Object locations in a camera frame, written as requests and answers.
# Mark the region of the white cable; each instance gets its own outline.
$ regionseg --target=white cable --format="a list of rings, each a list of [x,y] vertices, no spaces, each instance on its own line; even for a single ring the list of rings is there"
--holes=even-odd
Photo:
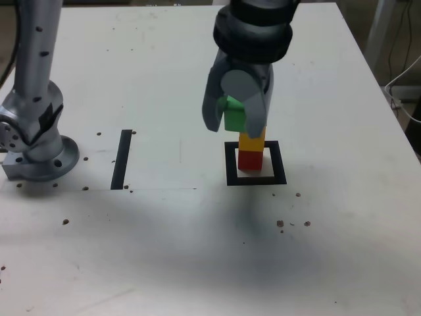
[[[412,65],[410,65],[407,69],[406,69],[406,71],[404,71],[404,72],[402,72],[400,75],[398,75],[398,77],[396,77],[395,79],[393,79],[392,81],[390,81],[388,84],[386,84],[385,86],[384,86],[384,92],[388,95],[388,96],[390,96],[395,102],[401,102],[400,100],[398,100],[398,99],[395,99],[394,97],[392,97],[391,96],[391,94],[388,92],[388,90],[389,90],[389,86],[392,84],[392,83],[394,83],[396,80],[398,80],[400,77],[402,77],[404,74],[406,74],[407,73],[407,71],[408,70],[410,70],[419,60],[421,59],[421,55],[419,56],[419,58],[417,58],[416,60],[415,60],[415,62],[413,62],[413,64]],[[417,123],[420,123],[421,124],[421,120],[417,120],[417,119],[415,119],[415,118],[413,118],[408,112],[407,112],[407,110],[405,109],[405,107],[403,106],[403,104],[401,104],[401,109],[402,109],[402,111],[406,114],[406,116],[408,117],[408,118],[410,118],[411,120],[413,120],[414,122],[417,122]]]

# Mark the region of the gray gripper finger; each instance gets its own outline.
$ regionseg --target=gray gripper finger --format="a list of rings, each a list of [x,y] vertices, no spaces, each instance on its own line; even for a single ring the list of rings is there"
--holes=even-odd
[[[257,81],[243,70],[231,70],[222,77],[221,88],[226,95],[242,102],[249,137],[260,137],[266,126],[267,111],[264,94]]]

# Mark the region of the stacked blocks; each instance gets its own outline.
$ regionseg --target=stacked blocks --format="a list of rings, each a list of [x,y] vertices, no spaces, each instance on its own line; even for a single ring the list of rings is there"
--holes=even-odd
[[[249,138],[247,133],[239,133],[238,169],[260,171],[263,164],[264,137],[266,128],[259,138]]]
[[[219,106],[224,108],[225,130],[239,132],[238,169],[262,170],[266,128],[259,138],[249,138],[245,131],[246,117],[243,104],[230,96],[221,98],[218,102]]]

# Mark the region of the white table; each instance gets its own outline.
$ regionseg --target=white table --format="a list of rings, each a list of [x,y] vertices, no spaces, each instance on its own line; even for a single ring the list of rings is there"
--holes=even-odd
[[[420,165],[339,10],[300,5],[274,65],[288,184],[227,187],[237,136],[201,118],[218,9],[63,10],[51,77],[81,160],[57,188],[0,172],[0,315],[421,315]]]

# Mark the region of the black tape strip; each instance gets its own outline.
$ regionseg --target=black tape strip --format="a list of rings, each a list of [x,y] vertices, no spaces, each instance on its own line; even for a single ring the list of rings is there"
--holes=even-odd
[[[238,148],[238,142],[225,142],[227,186],[272,186],[275,184],[287,184],[278,141],[273,140],[264,142],[264,146],[270,150],[270,159],[272,161],[274,176],[238,178],[237,161],[235,159],[235,149]]]
[[[127,160],[129,158],[132,130],[122,130],[118,145],[116,163],[112,174],[111,189],[123,190],[124,177],[126,175]]]

